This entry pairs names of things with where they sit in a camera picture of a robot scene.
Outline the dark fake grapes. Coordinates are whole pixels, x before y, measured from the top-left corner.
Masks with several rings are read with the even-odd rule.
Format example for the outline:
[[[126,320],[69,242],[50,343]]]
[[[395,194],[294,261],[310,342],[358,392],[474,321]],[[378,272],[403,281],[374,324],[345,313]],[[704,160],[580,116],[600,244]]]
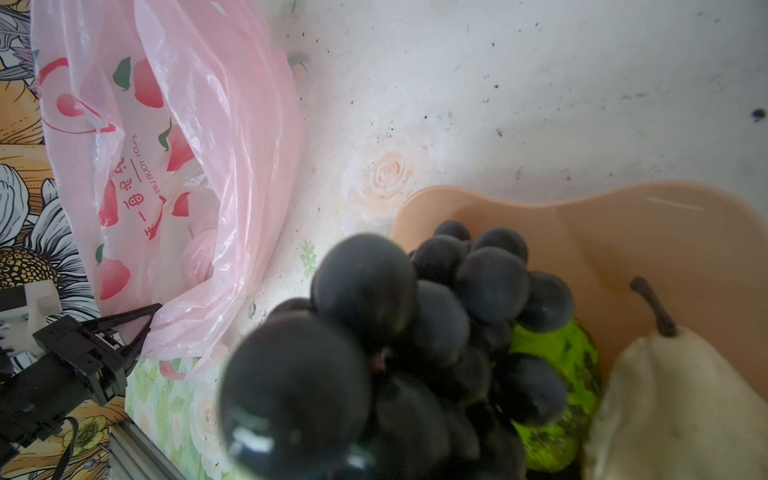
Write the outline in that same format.
[[[523,479],[509,418],[558,372],[510,351],[513,330],[572,319],[568,287],[496,227],[446,221],[414,251],[337,244],[306,297],[277,305],[222,376],[231,460],[259,479]]]

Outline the pink flower-shaped bowl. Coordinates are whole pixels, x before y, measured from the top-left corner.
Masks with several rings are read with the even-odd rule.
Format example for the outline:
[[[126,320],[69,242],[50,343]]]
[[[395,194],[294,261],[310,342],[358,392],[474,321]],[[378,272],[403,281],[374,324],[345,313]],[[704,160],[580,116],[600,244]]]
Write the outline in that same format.
[[[736,197],[703,184],[653,182],[534,205],[430,187],[401,207],[391,236],[412,250],[446,220],[473,236],[494,227],[521,234],[530,267],[570,287],[603,371],[652,330],[649,307],[630,290],[640,276],[678,323],[766,393],[767,220]]]

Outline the beige fake garlic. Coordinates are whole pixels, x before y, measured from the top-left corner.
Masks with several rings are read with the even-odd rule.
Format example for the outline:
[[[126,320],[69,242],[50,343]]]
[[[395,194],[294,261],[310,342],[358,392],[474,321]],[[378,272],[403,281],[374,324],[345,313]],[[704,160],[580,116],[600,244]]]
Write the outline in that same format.
[[[767,403],[643,277],[656,329],[614,361],[583,444],[584,479],[764,479]]]

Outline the bright green fake fruit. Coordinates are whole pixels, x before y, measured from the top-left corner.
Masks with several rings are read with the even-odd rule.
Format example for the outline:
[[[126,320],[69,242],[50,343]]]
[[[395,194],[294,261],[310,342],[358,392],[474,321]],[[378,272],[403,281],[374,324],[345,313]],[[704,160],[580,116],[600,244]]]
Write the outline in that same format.
[[[546,360],[560,377],[547,378],[546,390],[523,402],[509,421],[523,440],[527,467],[554,474],[578,457],[601,395],[598,352],[591,335],[572,319],[552,333],[534,333],[517,326],[510,351]]]

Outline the pink plastic bag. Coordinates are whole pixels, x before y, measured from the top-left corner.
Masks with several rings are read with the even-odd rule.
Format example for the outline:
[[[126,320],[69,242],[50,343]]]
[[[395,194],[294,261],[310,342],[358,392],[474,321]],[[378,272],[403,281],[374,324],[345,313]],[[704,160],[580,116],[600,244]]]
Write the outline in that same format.
[[[228,352],[274,252],[303,119],[253,1],[35,1],[49,162],[100,312],[158,304],[173,380]]]

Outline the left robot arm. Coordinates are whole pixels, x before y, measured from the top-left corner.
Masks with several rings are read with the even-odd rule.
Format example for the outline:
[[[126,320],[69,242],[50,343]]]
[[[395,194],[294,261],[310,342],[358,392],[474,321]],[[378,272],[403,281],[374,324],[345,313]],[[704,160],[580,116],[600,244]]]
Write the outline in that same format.
[[[1,464],[59,432],[86,400],[106,405],[123,394],[160,308],[84,322],[66,315],[34,333],[44,355],[1,382]]]

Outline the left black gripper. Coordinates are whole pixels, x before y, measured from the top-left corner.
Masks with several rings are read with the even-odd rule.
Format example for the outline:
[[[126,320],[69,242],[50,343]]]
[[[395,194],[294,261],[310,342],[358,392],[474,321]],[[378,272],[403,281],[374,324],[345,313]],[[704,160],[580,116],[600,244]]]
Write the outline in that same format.
[[[87,398],[105,405],[124,393],[162,304],[78,322],[65,316],[38,330],[42,366],[23,381],[23,411],[67,414]]]

